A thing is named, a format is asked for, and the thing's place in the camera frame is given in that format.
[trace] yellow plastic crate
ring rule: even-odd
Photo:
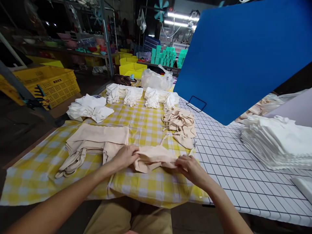
[[[133,74],[135,79],[141,79],[143,71],[127,71],[125,75],[131,76]]]
[[[15,71],[13,74],[39,99],[46,110],[53,109],[80,92],[74,71],[70,69],[44,66]],[[24,105],[16,89],[3,76],[0,76],[0,90],[19,105]]]
[[[60,67],[64,68],[63,64],[59,60],[50,59],[50,58],[41,58],[41,57],[35,57],[35,56],[27,56],[29,59],[33,61],[35,64],[42,64],[45,66],[53,66],[53,67]]]
[[[129,63],[119,67],[119,74],[125,75],[127,71],[144,71],[147,69],[147,65],[138,64],[138,63]]]
[[[120,65],[119,57],[120,58],[131,58],[133,55],[129,53],[124,53],[124,52],[118,52],[119,56],[115,56],[115,64]]]
[[[123,53],[129,53],[130,50],[129,49],[120,49],[120,52],[123,52]]]
[[[103,62],[101,58],[98,57],[91,57],[91,56],[86,56],[85,62],[89,67],[99,67],[103,66]]]
[[[136,63],[137,62],[137,58],[122,58],[120,59],[120,65],[126,65],[129,63]]]

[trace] forearm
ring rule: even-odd
[[[226,234],[252,234],[251,229],[238,213],[225,191],[212,178],[207,181],[203,190],[209,194],[213,201]]]
[[[55,233],[91,191],[118,169],[107,163],[42,202],[17,221],[6,233]]]

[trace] yellow checkered tablecloth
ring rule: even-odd
[[[123,99],[119,103],[107,105],[115,112],[98,125],[129,126],[129,144],[159,145],[167,133],[162,132],[163,105],[161,104],[158,109],[146,108],[143,96],[137,106],[124,105]],[[84,122],[96,125],[92,119],[86,119]],[[75,174],[68,178],[55,179],[58,168],[68,157],[65,149],[66,140],[80,124],[76,121],[66,121],[62,127],[7,170],[0,205],[29,205],[44,201],[101,166],[101,155],[88,154]],[[181,146],[171,135],[164,141],[163,146],[176,156],[189,153],[189,150]],[[88,199],[111,199],[123,195],[166,208],[185,203],[190,198],[193,202],[201,203],[203,198],[207,197],[205,192],[175,170],[157,168],[151,173],[143,174],[127,168],[104,180]]]

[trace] ceiling light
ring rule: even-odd
[[[177,18],[177,19],[183,19],[183,20],[199,21],[199,18],[191,18],[190,16],[187,16],[187,15],[175,14],[172,12],[168,12],[167,16]]]
[[[185,28],[188,27],[188,24],[185,24],[185,23],[178,23],[178,22],[172,22],[172,21],[169,21],[169,20],[165,20],[164,23],[166,23],[166,24],[171,24],[171,25],[175,25],[175,26],[181,26],[181,27],[185,27]]]

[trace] teal fan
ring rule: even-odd
[[[157,4],[154,5],[155,8],[160,8],[160,9],[166,8],[168,6],[169,6],[169,2],[166,1],[163,4],[163,0],[159,0],[159,6],[157,6]],[[157,11],[157,13],[155,14],[154,18],[159,19],[160,22],[163,22],[163,15],[165,14],[165,12],[162,10],[155,10],[155,11]]]
[[[103,22],[103,18],[101,16],[101,11],[100,10],[94,10],[94,16],[90,17],[91,19],[95,19],[94,21],[94,25],[96,25],[96,23],[98,22],[99,25],[102,25]]]

